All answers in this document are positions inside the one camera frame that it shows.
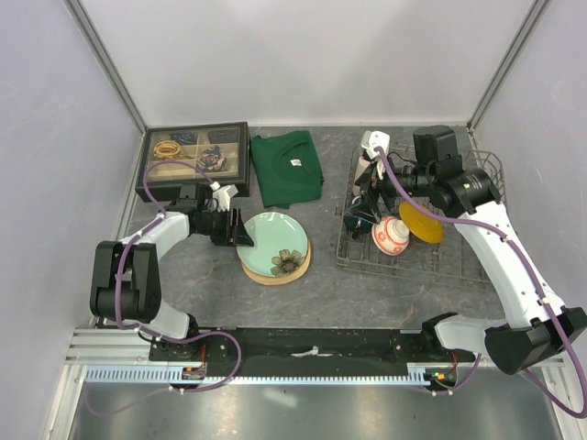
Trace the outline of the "light green flower plate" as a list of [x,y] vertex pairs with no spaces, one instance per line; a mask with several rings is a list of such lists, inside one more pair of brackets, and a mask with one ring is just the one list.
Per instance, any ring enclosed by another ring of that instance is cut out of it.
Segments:
[[287,214],[266,212],[245,222],[252,247],[238,246],[241,263],[252,272],[269,278],[293,274],[305,263],[309,239],[303,226]]

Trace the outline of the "yellow small plate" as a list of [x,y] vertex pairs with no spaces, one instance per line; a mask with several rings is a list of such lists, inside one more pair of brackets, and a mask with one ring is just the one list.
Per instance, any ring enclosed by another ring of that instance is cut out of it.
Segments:
[[441,223],[415,209],[409,202],[399,204],[399,215],[412,234],[428,244],[439,244],[444,238]]

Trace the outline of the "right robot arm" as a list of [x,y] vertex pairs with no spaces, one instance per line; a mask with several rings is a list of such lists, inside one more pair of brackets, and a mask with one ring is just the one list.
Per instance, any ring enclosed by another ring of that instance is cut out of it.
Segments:
[[407,236],[422,236],[416,228],[425,221],[454,226],[482,264],[505,315],[502,323],[456,314],[431,319],[419,340],[422,354],[438,361],[452,349],[476,352],[514,375],[570,351],[586,328],[586,313],[567,307],[540,275],[493,178],[466,167],[448,126],[419,128],[413,141],[415,159],[394,165],[390,136],[363,134],[345,227],[352,237],[368,235],[394,255],[403,251]]

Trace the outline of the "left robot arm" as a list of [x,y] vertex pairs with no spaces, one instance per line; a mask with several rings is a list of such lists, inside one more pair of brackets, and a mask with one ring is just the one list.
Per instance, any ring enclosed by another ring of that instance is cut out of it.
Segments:
[[90,309],[126,330],[132,329],[170,342],[170,351],[191,360],[201,350],[195,318],[163,300],[160,259],[192,235],[209,237],[219,247],[254,246],[240,209],[231,205],[238,189],[193,184],[180,197],[159,206],[154,219],[119,241],[103,241],[96,247],[90,293]]

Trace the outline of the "beige bird pattern plate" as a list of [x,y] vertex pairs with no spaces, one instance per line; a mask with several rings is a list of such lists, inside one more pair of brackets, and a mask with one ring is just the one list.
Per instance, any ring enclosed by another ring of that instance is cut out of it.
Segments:
[[241,267],[244,270],[245,274],[251,280],[255,281],[256,283],[258,283],[260,285],[280,286],[280,285],[284,285],[284,284],[289,284],[293,281],[296,281],[296,280],[302,278],[306,274],[306,272],[308,271],[308,268],[311,263],[311,259],[312,259],[312,246],[311,246],[311,242],[308,242],[307,254],[306,254],[305,260],[302,263],[302,265],[293,273],[290,273],[290,274],[285,275],[283,277],[262,276],[256,272],[250,270],[249,268],[247,268],[244,263],[241,263]]

